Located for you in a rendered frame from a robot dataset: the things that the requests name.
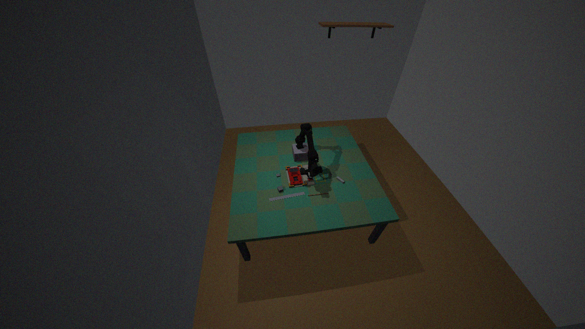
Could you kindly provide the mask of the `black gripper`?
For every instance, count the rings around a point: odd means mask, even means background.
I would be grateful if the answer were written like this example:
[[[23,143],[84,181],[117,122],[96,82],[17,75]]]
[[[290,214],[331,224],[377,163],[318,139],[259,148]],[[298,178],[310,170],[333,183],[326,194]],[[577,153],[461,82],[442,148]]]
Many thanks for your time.
[[[323,172],[322,167],[321,166],[318,166],[318,167],[319,167],[319,173],[322,173]],[[307,170],[305,170],[305,168],[300,168],[301,175],[307,175],[307,177],[308,177],[308,170],[310,168],[311,168],[310,166],[308,166]]]

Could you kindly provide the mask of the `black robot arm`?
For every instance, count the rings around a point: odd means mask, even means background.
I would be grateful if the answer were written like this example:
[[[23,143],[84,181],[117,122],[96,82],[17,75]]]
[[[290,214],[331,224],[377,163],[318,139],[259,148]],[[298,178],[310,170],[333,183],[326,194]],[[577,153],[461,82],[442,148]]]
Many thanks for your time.
[[[310,173],[311,177],[314,177],[319,174],[319,167],[317,166],[317,162],[319,162],[319,156],[314,148],[313,142],[313,127],[309,123],[301,124],[301,133],[298,137],[295,138],[295,143],[297,143],[296,147],[298,149],[303,149],[303,143],[305,143],[305,135],[307,136],[308,142],[308,165],[311,167],[308,172]],[[315,160],[316,159],[316,160]]]

